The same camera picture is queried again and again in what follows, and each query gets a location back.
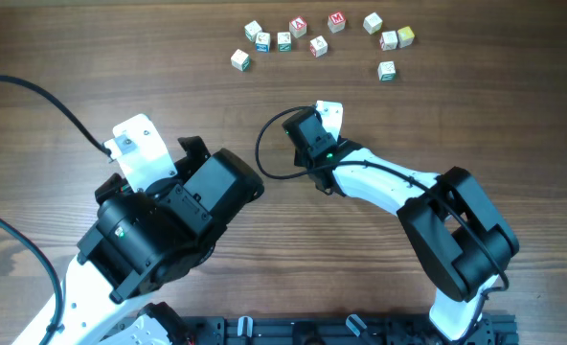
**white cube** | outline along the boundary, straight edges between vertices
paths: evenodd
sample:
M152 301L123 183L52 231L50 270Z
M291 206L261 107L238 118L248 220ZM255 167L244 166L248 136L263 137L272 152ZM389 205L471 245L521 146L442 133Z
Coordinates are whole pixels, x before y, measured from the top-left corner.
M277 48L280 52L292 50L292 35L289 32L277 33Z
M256 20L245 25L245 36L252 42L256 42L256 35L262 32L262 27Z
M397 76L397 69L392 61L379 63L377 74L380 81L391 81Z
M383 23L383 20L381 20L381 18L379 18L379 15L377 15L377 13L373 12L373 13L367 15L366 18L364 18L364 24L362 24L362 27L364 28L364 30L367 31L367 33L372 35L372 34L378 32L379 29L381 29L382 23Z
M296 38L306 34L306 22L301 16L290 20L290 32Z
M329 50L329 45L323 37L317 36L309 42L309 50L316 58L318 58Z
M335 12L329 15L329 29L334 33L338 33L345 28L345 16L342 12Z
M256 50L259 52L268 53L270 47L271 47L271 34L258 33L256 35Z
M381 38L379 39L379 46L381 47L381 50L387 51L396 49L397 44L397 32L390 31L381 33Z
M411 31L410 27L404 27L398 30L398 40L400 41L400 48L406 47L414 41L416 35Z
M233 67L237 68L241 72L245 71L247 67L249 67L249 56L241 49L237 49L230 60L233 62Z

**tabletop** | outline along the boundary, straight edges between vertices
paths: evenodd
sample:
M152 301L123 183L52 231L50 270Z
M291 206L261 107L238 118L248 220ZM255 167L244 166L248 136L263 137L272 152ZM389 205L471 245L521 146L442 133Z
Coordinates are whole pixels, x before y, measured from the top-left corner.
M345 30L327 17L341 11ZM409 47L382 52L362 28L411 26ZM291 52L256 52L243 26L272 34L301 15ZM315 58L309 41L328 52ZM231 65L236 49L251 65ZM393 61L397 77L380 82ZM0 74L59 97L99 140L150 116L173 159L199 135L254 169L258 131L273 115L317 100L345 108L342 135L424 172L469 170L517 235L511 288L487 311L514 313L522 343L567 343L567 2L253 2L0 9ZM263 165L298 171L280 123ZM34 240L63 275L96 219L93 192L117 164L54 107L0 84L0 216ZM358 199L326 196L308 178L264 179L213 257L154 301L181 315L327 316L428 312L435 287L397 218ZM0 230L0 344L52 294L38 261Z

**black base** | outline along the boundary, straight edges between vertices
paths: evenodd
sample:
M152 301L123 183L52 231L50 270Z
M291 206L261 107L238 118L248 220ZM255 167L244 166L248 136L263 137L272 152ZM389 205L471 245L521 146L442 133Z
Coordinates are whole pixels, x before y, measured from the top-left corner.
M129 327L134 318L124 319L108 335ZM364 345L347 327L346 319L254 319L253 336L237 337L238 320L223 317L182 317L193 334L195 345ZM444 345L428 315L396 315L385 318L362 318L374 344ZM313 329L323 342L298 341L299 330ZM477 331L466 345L517 345L517 325L513 315L483 314Z

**yellow cube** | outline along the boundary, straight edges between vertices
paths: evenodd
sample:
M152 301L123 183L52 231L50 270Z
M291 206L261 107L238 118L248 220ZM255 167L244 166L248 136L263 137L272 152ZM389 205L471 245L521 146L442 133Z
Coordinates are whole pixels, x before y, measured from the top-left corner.
M410 45L411 42L414 41L414 37L414 32L411 31L410 27L404 27L398 30L398 42L400 42L398 47L402 48Z

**wire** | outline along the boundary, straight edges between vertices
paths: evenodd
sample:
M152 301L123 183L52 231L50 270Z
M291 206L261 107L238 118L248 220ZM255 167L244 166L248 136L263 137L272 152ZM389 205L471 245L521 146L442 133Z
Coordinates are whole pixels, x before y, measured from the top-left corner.
M506 291L510 287L510 280L507 277L507 274L505 274L505 271L496 262L496 260L492 256L492 254L488 251L488 249L484 245L484 243L477 237L477 235L475 235L475 233L470 228L468 223L462 217L460 217L458 215L458 213L456 213L456 211L454 211L454 209L447 202L445 202L445 200L443 200L440 196L433 193L428 187L426 187L422 183L418 182L412 176L408 176L408 175L406 175L402 172L397 172L394 169L391 169L391 168L388 168L388 167L385 167L385 166L382 166L382 165L379 165L379 164L376 164L376 163L373 163L373 162L369 162L369 161L366 161L366 160L365 161L340 161L340 162L337 162L337 163L326 164L326 165L323 165L323 166L320 166L320 167L310 168L310 169L307 169L303 172L295 172L295 173L291 173L291 174L287 174L287 175L274 175L272 173L267 172L262 167L262 164L261 164L261 161L260 161L260 155L259 155L261 139L262 139L264 132L266 131L267 128L269 128L271 126L271 124L273 124L273 122L275 122L277 119L281 118L282 116L287 115L287 114L289 114L293 111L309 110L309 109L311 111L313 111L316 115L319 115L319 113L317 112L317 110L313 106L296 106L296 107L287 109L287 110L275 115L273 118L271 118L271 120L269 120L262 127L260 133L258 134L258 139L256 139L256 149L255 149L255 152L254 152L255 157L256 157L256 165L258 166L258 169L266 177L269 177L269 178L272 178L272 179L277 179L277 180L287 180L287 179L292 179L292 178L297 178L297 177L309 175L309 174L312 174L312 173L317 173L317 172L324 171L324 170L334 170L338 167L343 167L343 166L364 166L365 168L375 168L375 169L382 170L386 173L390 173L394 176L397 176L400 179L404 180L405 182L408 182L409 184L420 188L428 196L437 200L437 202L443 207L443 209L445 209L445 211L447 211L452 216L452 218L454 218L456 221L458 221L458 223L460 223L460 225L463 227L463 229L467 232L467 234L475 242L477 247L482 251L482 253L489 260L491 266L496 270L497 274L499 275L499 277L503 281L502 286L486 288L480 294L480 298L479 298L479 301L477 303L477 307L475 309L475 312L473 313L473 317L471 318L470 324L465 329L465 332L463 333L463 335L456 341L457 344L464 344L466 339L472 334L471 330L475 327L477 319L479 318L480 314L482 313L482 309L484 308L484 304L488 300L488 295L492 292L495 292L495 291Z
M43 252L36 246L36 244L34 244L26 236L22 235L21 232L19 232L17 229L9 225L1 218L0 218L0 227L3 228L3 230L7 231L11 236L15 237L16 240L20 241L22 244L24 244L24 246L26 246L30 251L33 252L33 254L41 262L41 264L47 271L47 274L49 275L50 280L52 281L52 286L54 287L54 295L56 297L56 308L54 310L54 316L52 317L52 321L45 330L45 336L43 336L43 339L40 342L40 345L46 345L50 342L50 340L54 336L54 333L57 331L57 325L59 325L60 321L62 320L62 314L64 308L63 307L64 296L62 295L60 280L57 277L56 270L52 266L52 263L50 263L50 261L47 260L45 254L43 254Z
M42 87L33 84L27 80L23 80L16 77L11 76L2 76L0 75L0 82L8 82L18 86L25 87L29 90L36 92L37 94L43 96L47 101L53 104L58 110L60 110L67 119L69 119L73 125L83 134L83 136L100 152L104 153L108 156L111 155L111 150L106 148L103 144L99 143L93 136L90 134L90 131L79 121L79 119L69 110L62 102L57 99L54 95L43 89Z

